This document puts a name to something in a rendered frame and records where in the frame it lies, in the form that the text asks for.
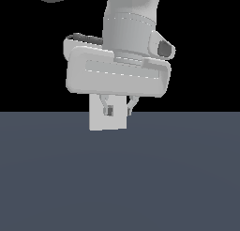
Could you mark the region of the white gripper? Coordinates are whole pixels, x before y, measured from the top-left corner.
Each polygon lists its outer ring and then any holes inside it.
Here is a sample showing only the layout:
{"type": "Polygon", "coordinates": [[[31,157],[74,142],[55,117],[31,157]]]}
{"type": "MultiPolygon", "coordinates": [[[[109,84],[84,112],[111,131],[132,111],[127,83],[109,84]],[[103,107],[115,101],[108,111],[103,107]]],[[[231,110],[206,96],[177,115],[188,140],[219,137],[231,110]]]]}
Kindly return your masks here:
{"type": "MultiPolygon", "coordinates": [[[[63,42],[67,60],[66,85],[72,93],[130,96],[127,114],[130,116],[138,97],[160,98],[165,94],[171,75],[171,65],[165,60],[145,57],[135,66],[117,62],[113,51],[102,48],[103,39],[81,34],[68,36],[63,42]]],[[[103,114],[113,116],[109,96],[100,95],[103,114]]]]}

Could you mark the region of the white wall socket block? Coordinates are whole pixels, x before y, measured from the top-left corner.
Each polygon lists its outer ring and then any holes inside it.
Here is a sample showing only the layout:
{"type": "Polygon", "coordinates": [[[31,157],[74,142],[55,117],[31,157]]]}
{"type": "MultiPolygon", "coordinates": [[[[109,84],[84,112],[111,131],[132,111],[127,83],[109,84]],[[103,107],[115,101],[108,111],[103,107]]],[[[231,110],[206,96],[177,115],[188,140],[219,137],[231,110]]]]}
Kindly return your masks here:
{"type": "Polygon", "coordinates": [[[113,116],[103,114],[99,94],[89,95],[89,130],[119,130],[127,127],[127,97],[108,95],[107,103],[113,106],[113,116]]]}

